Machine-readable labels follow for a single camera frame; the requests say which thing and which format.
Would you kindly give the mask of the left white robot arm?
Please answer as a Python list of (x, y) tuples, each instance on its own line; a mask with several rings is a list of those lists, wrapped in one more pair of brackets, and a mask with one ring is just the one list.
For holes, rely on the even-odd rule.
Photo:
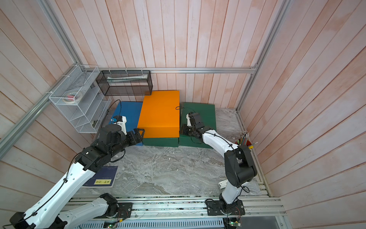
[(31, 208), (16, 212), (10, 225), (16, 229), (73, 229), (96, 217), (119, 215), (118, 201), (109, 193), (72, 211), (62, 209), (115, 155), (141, 143), (144, 133), (139, 128), (123, 132), (120, 124), (101, 128), (99, 138), (74, 157), (65, 175)]

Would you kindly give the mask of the orange shoebox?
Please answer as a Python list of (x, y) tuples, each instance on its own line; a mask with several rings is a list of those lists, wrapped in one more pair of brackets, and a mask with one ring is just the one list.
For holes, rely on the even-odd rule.
[(144, 97), (138, 128), (144, 138), (178, 138), (180, 127), (179, 91), (152, 91)]

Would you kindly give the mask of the blue shoebox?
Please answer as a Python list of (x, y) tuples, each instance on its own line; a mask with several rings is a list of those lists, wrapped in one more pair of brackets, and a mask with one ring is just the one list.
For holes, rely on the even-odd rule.
[(116, 115), (125, 116), (127, 119), (126, 131), (127, 134), (132, 131), (132, 136), (135, 136), (134, 129), (138, 128), (140, 113), (142, 110), (142, 102), (120, 102), (114, 112), (110, 115), (108, 125), (113, 124), (112, 118)]

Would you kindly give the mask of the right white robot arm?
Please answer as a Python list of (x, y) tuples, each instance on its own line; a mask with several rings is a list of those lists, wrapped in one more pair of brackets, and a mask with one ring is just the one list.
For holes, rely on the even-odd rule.
[(199, 113), (188, 113), (187, 123), (182, 127), (182, 134), (195, 137), (217, 151), (225, 161), (225, 172), (228, 180), (219, 200), (207, 199), (209, 216), (242, 216), (245, 215), (243, 202), (239, 200), (242, 191), (248, 191), (249, 183), (256, 175), (257, 168), (246, 145), (232, 143), (219, 135), (214, 129), (205, 126)]

